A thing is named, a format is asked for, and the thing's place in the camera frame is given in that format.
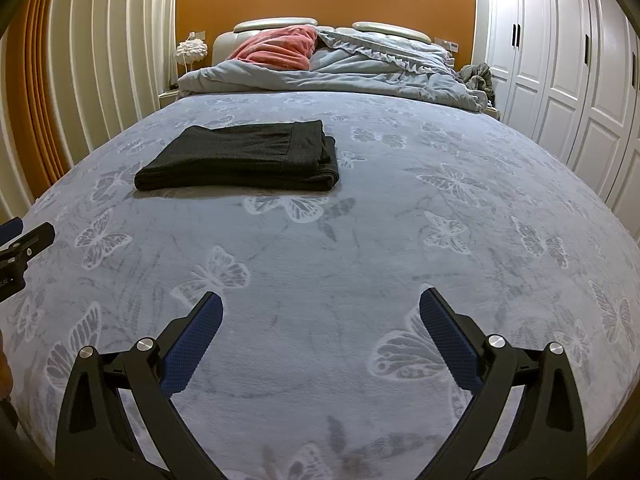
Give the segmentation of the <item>pink blanket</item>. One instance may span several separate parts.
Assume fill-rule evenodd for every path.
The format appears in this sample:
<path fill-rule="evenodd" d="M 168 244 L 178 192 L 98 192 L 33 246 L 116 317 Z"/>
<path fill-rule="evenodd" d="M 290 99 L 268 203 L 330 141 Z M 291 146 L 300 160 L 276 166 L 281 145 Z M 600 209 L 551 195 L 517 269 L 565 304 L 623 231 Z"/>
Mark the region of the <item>pink blanket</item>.
<path fill-rule="evenodd" d="M 258 32 L 243 41 L 228 56 L 274 70 L 310 70 L 318 30 L 312 25 L 291 25 Z"/>

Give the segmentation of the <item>wall switch panel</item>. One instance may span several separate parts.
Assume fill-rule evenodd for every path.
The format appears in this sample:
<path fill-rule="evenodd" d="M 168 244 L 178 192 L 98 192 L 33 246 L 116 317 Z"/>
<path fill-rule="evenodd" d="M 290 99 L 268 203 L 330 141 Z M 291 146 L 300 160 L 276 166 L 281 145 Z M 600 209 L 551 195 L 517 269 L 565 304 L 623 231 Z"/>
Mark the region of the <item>wall switch panel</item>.
<path fill-rule="evenodd" d="M 435 38 L 434 43 L 439 44 L 441 47 L 443 47 L 444 49 L 446 49 L 448 52 L 451 52 L 451 53 L 457 53 L 459 51 L 458 44 L 450 40 Z"/>

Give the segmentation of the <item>right white nightstand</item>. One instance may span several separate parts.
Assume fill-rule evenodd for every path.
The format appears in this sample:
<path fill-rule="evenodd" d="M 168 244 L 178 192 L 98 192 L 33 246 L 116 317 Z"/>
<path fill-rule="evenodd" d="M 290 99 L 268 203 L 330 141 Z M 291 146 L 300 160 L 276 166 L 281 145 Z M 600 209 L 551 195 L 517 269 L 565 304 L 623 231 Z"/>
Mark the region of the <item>right white nightstand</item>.
<path fill-rule="evenodd" d="M 495 107 L 492 107 L 492 106 L 486 107 L 484 109 L 484 114 L 494 118 L 495 120 L 500 120 L 500 110 L 497 110 Z"/>

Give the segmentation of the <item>white nightstand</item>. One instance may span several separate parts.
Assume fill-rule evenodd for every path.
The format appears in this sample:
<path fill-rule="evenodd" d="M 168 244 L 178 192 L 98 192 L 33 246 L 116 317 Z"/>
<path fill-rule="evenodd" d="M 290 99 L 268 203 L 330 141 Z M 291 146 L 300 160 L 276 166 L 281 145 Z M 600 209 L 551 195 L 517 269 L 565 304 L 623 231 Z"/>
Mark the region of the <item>white nightstand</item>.
<path fill-rule="evenodd" d="M 486 107 L 484 109 L 484 114 L 494 118 L 495 120 L 500 120 L 500 110 L 497 110 L 495 107 L 492 107 L 492 106 Z"/>
<path fill-rule="evenodd" d="M 178 89 L 167 90 L 158 95 L 158 104 L 160 104 L 160 108 L 164 108 L 175 103 L 179 98 L 180 91 Z"/>

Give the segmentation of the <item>black pants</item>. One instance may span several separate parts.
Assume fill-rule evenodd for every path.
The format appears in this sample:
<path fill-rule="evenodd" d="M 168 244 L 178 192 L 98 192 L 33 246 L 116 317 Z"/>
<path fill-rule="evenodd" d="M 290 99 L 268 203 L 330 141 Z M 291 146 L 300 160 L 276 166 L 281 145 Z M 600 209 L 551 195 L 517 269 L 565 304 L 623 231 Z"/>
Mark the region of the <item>black pants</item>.
<path fill-rule="evenodd" d="M 194 186 L 329 192 L 340 180 L 335 139 L 320 120 L 191 126 L 134 176 L 141 192 Z"/>

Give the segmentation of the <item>grey clothes pile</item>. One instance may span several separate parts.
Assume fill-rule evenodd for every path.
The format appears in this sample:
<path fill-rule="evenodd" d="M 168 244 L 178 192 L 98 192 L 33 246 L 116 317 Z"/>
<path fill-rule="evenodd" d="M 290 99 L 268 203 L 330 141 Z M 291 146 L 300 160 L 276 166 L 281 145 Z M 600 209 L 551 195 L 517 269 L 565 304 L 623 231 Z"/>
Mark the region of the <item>grey clothes pile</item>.
<path fill-rule="evenodd" d="M 471 90 L 483 91 L 489 105 L 495 104 L 495 90 L 490 67 L 487 63 L 468 64 L 458 71 L 462 82 Z"/>

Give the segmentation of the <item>cream pleated curtain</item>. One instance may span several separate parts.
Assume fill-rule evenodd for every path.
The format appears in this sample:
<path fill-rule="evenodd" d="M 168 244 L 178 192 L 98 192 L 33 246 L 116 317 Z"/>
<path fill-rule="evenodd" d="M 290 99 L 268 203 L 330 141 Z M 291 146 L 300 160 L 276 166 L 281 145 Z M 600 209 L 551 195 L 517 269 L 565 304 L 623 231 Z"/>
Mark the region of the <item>cream pleated curtain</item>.
<path fill-rule="evenodd" d="M 21 216 L 36 201 L 9 122 L 7 31 L 1 37 L 2 219 Z M 160 109 L 158 95 L 178 76 L 176 0 L 51 0 L 48 33 L 53 115 L 71 170 Z"/>

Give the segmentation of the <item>grey butterfly bed sheet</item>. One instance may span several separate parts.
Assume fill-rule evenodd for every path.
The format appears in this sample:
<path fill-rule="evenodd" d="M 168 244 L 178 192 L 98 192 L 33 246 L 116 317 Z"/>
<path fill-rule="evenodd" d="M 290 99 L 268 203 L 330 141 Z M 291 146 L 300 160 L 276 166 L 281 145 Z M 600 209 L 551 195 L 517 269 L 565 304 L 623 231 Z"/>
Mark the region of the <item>grey butterfly bed sheet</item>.
<path fill-rule="evenodd" d="M 185 128 L 318 120 L 327 193 L 182 188 L 136 172 Z M 1 308 L 11 396 L 54 452 L 77 352 L 157 335 L 204 292 L 224 322 L 175 406 L 233 479 L 412 479 L 461 390 L 420 321 L 436 287 L 519 347 L 564 347 L 596 444 L 639 380 L 639 249 L 521 133 L 456 108 L 352 93 L 189 96 L 119 133 L 26 214 L 54 243 Z"/>

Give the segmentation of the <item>cream padded headboard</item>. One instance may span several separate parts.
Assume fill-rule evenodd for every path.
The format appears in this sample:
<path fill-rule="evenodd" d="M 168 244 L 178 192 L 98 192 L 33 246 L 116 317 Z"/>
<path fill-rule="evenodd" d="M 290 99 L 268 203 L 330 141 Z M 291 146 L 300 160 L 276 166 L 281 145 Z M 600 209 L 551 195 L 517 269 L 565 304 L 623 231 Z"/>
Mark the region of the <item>cream padded headboard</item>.
<path fill-rule="evenodd" d="M 236 24 L 231 32 L 219 35 L 212 47 L 212 65 L 230 58 L 242 44 L 257 36 L 259 39 L 283 36 L 286 32 L 308 34 L 316 32 L 338 32 L 343 35 L 363 35 L 372 40 L 390 40 L 404 49 L 430 52 L 433 40 L 424 32 L 407 27 L 369 21 L 353 22 L 350 27 L 319 25 L 314 18 L 258 18 Z M 447 55 L 444 47 L 434 44 L 436 52 Z"/>

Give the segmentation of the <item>grey ruffled duvet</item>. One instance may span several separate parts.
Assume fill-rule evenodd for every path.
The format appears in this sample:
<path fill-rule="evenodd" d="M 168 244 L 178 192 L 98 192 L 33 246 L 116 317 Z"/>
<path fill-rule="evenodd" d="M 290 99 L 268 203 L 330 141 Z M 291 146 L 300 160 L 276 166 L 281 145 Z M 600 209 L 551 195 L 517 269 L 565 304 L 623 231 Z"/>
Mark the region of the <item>grey ruffled duvet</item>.
<path fill-rule="evenodd" d="M 306 70 L 285 70 L 229 60 L 194 70 L 178 80 L 188 93 L 250 91 L 334 91 L 398 96 L 481 113 L 489 106 L 485 91 L 471 89 L 448 65 L 449 53 L 380 32 L 322 28 L 319 49 Z"/>

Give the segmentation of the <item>white wardrobe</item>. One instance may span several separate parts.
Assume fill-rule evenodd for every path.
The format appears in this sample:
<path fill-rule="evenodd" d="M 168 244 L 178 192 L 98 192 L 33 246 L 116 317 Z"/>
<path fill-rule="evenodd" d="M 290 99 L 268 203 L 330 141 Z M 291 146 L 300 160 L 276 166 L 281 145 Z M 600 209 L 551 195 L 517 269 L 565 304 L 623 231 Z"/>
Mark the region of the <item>white wardrobe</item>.
<path fill-rule="evenodd" d="M 476 0 L 500 119 L 639 236 L 639 36 L 616 0 Z"/>

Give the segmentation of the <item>white flower lamp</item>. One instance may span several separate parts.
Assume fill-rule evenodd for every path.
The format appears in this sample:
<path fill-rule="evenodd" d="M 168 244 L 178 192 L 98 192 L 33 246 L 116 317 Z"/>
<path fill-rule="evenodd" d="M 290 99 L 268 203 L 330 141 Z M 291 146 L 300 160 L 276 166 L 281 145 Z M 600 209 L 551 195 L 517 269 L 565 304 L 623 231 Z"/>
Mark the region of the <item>white flower lamp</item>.
<path fill-rule="evenodd" d="M 175 58 L 186 72 L 190 72 L 195 63 L 201 62 L 206 58 L 207 53 L 206 42 L 196 32 L 190 32 L 186 40 L 181 41 L 176 47 Z"/>

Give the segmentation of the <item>orange curtain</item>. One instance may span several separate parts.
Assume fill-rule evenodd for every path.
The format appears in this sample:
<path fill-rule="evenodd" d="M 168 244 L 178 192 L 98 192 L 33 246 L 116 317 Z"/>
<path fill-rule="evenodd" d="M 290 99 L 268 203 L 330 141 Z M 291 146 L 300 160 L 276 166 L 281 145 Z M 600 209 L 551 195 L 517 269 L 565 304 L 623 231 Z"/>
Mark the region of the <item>orange curtain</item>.
<path fill-rule="evenodd" d="M 23 0 L 6 32 L 9 122 L 17 158 L 35 198 L 70 170 L 49 89 L 50 7 L 51 0 Z"/>

